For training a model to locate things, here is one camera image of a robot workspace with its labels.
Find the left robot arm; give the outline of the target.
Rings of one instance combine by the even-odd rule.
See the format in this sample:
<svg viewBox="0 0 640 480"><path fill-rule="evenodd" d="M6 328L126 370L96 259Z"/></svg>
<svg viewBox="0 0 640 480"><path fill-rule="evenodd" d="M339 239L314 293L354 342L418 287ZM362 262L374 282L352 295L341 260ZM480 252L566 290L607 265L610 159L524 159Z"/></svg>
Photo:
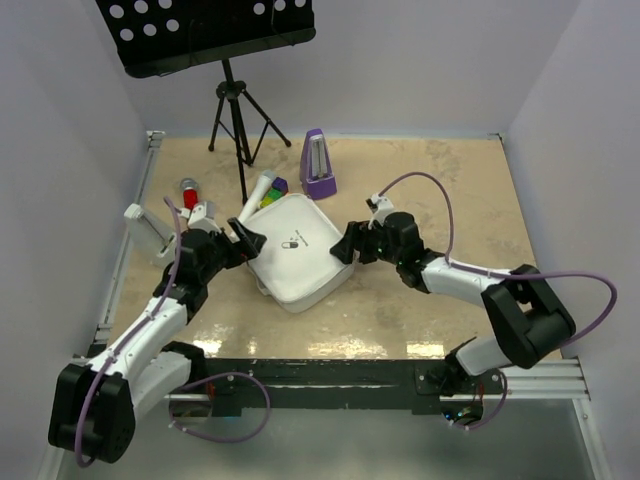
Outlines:
<svg viewBox="0 0 640 480"><path fill-rule="evenodd" d="M175 258L142 314L99 355L60 372L48 441L80 467L118 461L137 422L165 395L209 386L203 351L172 338L206 302L209 282L257 258L267 242L236 218L228 223L234 238L215 229L178 233Z"/></svg>

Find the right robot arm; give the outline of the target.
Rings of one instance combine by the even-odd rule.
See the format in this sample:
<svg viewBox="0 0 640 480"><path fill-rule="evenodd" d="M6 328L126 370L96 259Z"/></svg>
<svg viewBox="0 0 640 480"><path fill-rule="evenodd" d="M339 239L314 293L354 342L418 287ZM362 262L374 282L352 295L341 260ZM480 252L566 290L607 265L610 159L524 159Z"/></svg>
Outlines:
<svg viewBox="0 0 640 480"><path fill-rule="evenodd" d="M344 264L385 261L405 285L482 307L493 334L473 338L445 357L445 379L459 393L469 392L481 375L515 365L529 369L576 333L576 325L538 271L524 264L514 271L489 271L449 262L424 246L414 217L406 212L383 222L350 222L330 254Z"/></svg>

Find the grey medicine case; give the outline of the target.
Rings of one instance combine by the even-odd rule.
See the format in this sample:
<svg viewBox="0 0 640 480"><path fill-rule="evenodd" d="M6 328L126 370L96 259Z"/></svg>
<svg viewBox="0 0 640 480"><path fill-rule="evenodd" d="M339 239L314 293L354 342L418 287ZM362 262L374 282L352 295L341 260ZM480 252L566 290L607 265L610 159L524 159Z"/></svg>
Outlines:
<svg viewBox="0 0 640 480"><path fill-rule="evenodd" d="M302 194L277 200L243 225L266 237L259 255L248 262L258 289L290 313L311 308L354 272L352 264L330 254L342 234L316 203Z"/></svg>

